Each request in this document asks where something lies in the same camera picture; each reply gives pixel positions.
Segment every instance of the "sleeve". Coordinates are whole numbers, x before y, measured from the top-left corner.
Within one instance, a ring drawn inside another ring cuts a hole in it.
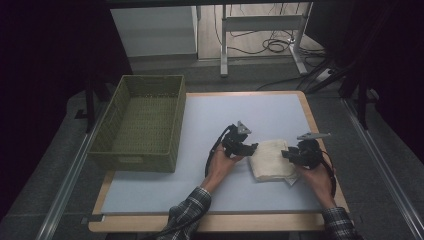
[[[193,192],[177,206],[169,210],[168,224],[162,230],[164,235],[158,240],[188,240],[199,227],[200,218],[211,205],[211,195],[205,189],[196,187]]]
[[[325,231],[332,240],[363,239],[352,224],[346,210],[342,207],[330,208],[323,211]]]

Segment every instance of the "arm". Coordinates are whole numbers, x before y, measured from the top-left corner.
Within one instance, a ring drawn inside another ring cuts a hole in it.
[[[208,176],[200,187],[196,187],[186,200],[169,210],[168,224],[163,231],[169,233],[158,237],[159,240],[188,240],[199,227],[199,221],[209,210],[211,194],[231,172],[242,156],[229,158],[220,144],[211,160]]]
[[[347,212],[342,207],[337,207],[331,196],[331,181],[322,164],[312,170],[296,166],[298,172],[311,186],[320,202],[323,211],[326,235],[329,239],[363,239],[352,224]]]

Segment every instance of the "black cable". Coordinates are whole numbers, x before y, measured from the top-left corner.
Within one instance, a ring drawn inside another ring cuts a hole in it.
[[[261,90],[262,88],[267,87],[267,86],[270,86],[270,85],[275,85],[275,84],[279,84],[279,83],[283,83],[283,82],[289,82],[289,81],[299,80],[299,79],[302,79],[302,78],[303,78],[303,77],[289,78],[289,79],[283,79],[283,80],[280,80],[280,81],[277,81],[277,82],[267,83],[267,84],[264,84],[264,85],[262,85],[262,86],[260,86],[260,87],[256,88],[256,90],[255,90],[255,91],[259,91],[259,90]]]
[[[308,59],[310,59],[310,58],[326,58],[326,57],[325,56],[305,57],[305,64],[307,64],[310,67],[314,67],[315,68],[315,67],[318,67],[319,64],[318,65],[312,65],[311,63],[308,62]]]
[[[297,85],[296,90],[299,90],[300,87],[303,85],[303,83],[311,76],[315,75],[316,72],[318,72],[318,70],[322,69],[323,66],[327,63],[327,59],[325,59],[324,61],[322,61],[320,64],[318,64],[318,66],[316,68],[314,68],[305,78],[303,78],[300,83]]]
[[[221,136],[218,137],[218,139],[216,140],[215,144],[212,146],[211,150],[209,151],[209,156],[208,156],[208,160],[206,161],[206,166],[205,166],[205,177],[208,176],[209,173],[209,165],[211,164],[212,161],[212,157],[215,154],[215,150],[218,147],[218,145],[221,143],[222,141],[222,137],[224,136],[224,134],[230,130],[230,126],[228,126],[227,128],[225,128],[225,130],[222,132]]]
[[[329,54],[326,53],[316,53],[316,52],[308,52],[302,49],[299,49],[299,52],[302,53],[302,55],[311,56],[311,57],[327,57]]]
[[[299,49],[304,50],[304,51],[310,51],[310,52],[325,51],[325,49],[305,49],[305,48],[302,48],[302,47],[299,47]]]
[[[218,28],[216,26],[216,5],[214,5],[213,10],[214,10],[215,34],[216,34],[216,37],[218,39],[219,44],[222,45],[221,39],[219,38],[219,35],[218,35]],[[232,14],[232,5],[230,6],[230,16],[231,16],[231,14]],[[243,34],[235,35],[235,36],[233,35],[233,37],[248,35],[248,34],[251,34],[251,33],[254,33],[254,32],[257,32],[257,31],[251,31],[251,32],[247,32],[247,33],[243,33]],[[239,48],[235,48],[235,47],[227,47],[227,49],[236,50],[236,51],[239,51],[239,52],[242,52],[242,53],[245,53],[245,54],[250,54],[250,55],[259,54],[259,53],[265,52],[266,50],[269,50],[270,52],[273,52],[273,53],[284,52],[289,47],[290,43],[287,42],[287,41],[284,41],[284,40],[275,39],[274,38],[275,32],[276,31],[272,31],[269,39],[266,39],[262,42],[263,49],[258,51],[258,52],[247,52],[247,51],[241,50]],[[275,47],[275,46],[281,47],[281,49],[280,50],[272,49],[272,47]]]
[[[277,6],[276,3],[274,3],[274,5],[272,6],[272,8],[269,10],[268,15],[271,13],[272,9],[274,9]]]
[[[321,150],[321,152],[325,153],[328,156],[328,159],[330,159],[331,166],[329,166],[328,163],[324,159],[321,160],[322,161],[321,163],[322,163],[322,165],[324,165],[325,169],[327,170],[328,177],[330,177],[331,196],[333,196],[333,198],[334,198],[334,196],[336,195],[337,182],[336,182],[336,176],[334,174],[333,161],[331,160],[330,155],[328,155],[328,153],[326,153],[322,150]]]
[[[306,85],[306,88],[303,89],[302,91],[306,93],[315,79],[316,79],[316,77],[314,77],[311,81],[309,81],[308,85]]]
[[[300,3],[297,4],[296,14],[297,14],[297,11],[299,10],[299,6],[300,6]]]
[[[284,5],[284,3],[281,5],[280,15],[285,15],[285,14],[286,14],[286,8],[287,8],[288,3],[286,3],[286,6],[284,6],[284,9],[283,9],[283,5]]]
[[[289,32],[287,32],[286,30],[281,30],[281,32],[285,32],[285,33],[287,33],[287,34],[290,36],[290,39],[292,39],[292,38],[293,38],[293,34],[292,34],[292,33],[289,33]]]

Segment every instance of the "white cloth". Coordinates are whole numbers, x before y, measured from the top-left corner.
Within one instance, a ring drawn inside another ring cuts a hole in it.
[[[298,178],[295,166],[283,158],[281,150],[288,150],[287,141],[276,139],[259,143],[255,153],[249,157],[257,181],[286,180],[290,185],[294,184]]]

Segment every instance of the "gray floor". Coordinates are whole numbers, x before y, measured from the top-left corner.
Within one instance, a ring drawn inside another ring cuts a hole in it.
[[[135,74],[183,74],[188,92],[255,91],[266,83],[298,77],[297,69],[290,58],[231,60],[227,78],[220,78],[219,62],[213,60],[140,61],[132,63]],[[262,90],[295,90],[298,84],[299,80],[289,80]],[[339,85],[340,83],[336,82],[315,94],[307,95],[307,99],[319,130],[332,133],[332,137],[324,139],[324,142],[337,168],[338,180],[352,219],[359,232],[367,239],[414,239],[358,137],[346,108],[338,98]],[[74,118],[77,110],[84,106],[82,93],[69,100],[68,114],[56,137],[8,215],[1,222],[0,239],[26,240],[34,239],[37,235],[85,135],[85,120]],[[406,195],[422,216],[423,165],[385,124],[372,104],[368,106],[367,121],[370,134]],[[106,238],[106,234],[90,232],[86,224],[104,174],[105,172],[92,162],[87,161],[84,164],[53,239]],[[272,236],[257,237],[281,239],[282,235],[275,233]],[[290,239],[298,239],[298,234],[291,233]]]

